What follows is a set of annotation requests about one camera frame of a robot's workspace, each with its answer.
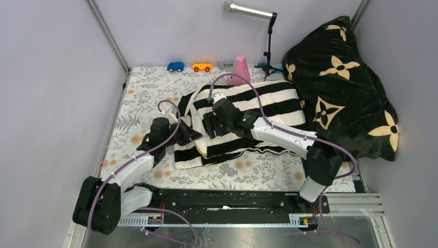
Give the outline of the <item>white yellow pillow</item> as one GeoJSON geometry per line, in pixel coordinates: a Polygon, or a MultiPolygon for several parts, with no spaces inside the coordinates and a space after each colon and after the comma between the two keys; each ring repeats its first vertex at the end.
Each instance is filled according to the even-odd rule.
{"type": "Polygon", "coordinates": [[[207,145],[206,144],[195,143],[195,147],[200,155],[202,155],[203,157],[207,157],[208,153],[207,153],[207,145]]]}

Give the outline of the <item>pink metronome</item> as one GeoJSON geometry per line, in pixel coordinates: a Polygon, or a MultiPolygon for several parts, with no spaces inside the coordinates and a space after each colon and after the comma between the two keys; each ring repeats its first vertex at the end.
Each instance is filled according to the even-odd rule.
{"type": "Polygon", "coordinates": [[[243,55],[238,56],[232,66],[231,74],[227,80],[229,86],[245,85],[246,81],[251,81],[248,64],[246,57],[243,55]]]}

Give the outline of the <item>silver flashlight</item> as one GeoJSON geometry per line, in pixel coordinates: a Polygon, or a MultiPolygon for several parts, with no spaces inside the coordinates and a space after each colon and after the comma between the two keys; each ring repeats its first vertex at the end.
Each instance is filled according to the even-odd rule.
{"type": "Polygon", "coordinates": [[[272,33],[273,33],[273,26],[277,19],[277,13],[276,12],[267,12],[264,10],[239,5],[233,1],[226,1],[224,3],[224,10],[228,13],[239,13],[244,14],[252,17],[257,18],[263,18],[269,20],[268,25],[268,50],[263,53],[263,55],[267,59],[267,63],[264,66],[256,66],[256,68],[260,68],[265,73],[265,79],[269,77],[274,72],[282,72],[282,69],[274,68],[271,65],[271,39],[272,39],[272,33]]]}

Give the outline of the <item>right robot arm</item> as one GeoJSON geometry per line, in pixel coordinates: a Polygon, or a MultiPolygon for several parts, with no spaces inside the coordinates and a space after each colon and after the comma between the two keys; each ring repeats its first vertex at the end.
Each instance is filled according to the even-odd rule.
{"type": "Polygon", "coordinates": [[[328,133],[289,127],[269,120],[264,112],[242,112],[225,97],[218,100],[209,97],[208,102],[212,104],[219,127],[238,137],[285,148],[306,161],[307,177],[296,199],[301,212],[309,213],[316,207],[317,198],[332,185],[346,158],[355,161],[354,156],[334,142],[328,133]]]}

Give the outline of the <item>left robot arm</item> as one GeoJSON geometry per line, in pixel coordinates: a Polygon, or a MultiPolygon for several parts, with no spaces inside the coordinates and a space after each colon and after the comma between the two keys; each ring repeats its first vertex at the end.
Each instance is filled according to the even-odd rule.
{"type": "Polygon", "coordinates": [[[106,180],[89,176],[83,181],[73,210],[73,222],[109,235],[125,215],[140,208],[155,212],[164,207],[157,187],[135,183],[135,180],[164,158],[167,147],[187,145],[201,137],[201,133],[183,120],[171,123],[165,117],[155,118],[150,132],[126,167],[119,168],[106,180]]]}

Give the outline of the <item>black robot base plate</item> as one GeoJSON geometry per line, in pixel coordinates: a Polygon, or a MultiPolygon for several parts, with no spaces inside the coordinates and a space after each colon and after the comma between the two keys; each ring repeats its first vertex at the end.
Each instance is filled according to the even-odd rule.
{"type": "Polygon", "coordinates": [[[159,208],[163,224],[289,224],[292,216],[330,212],[328,200],[308,203],[296,192],[154,189],[148,208],[159,208]]]}

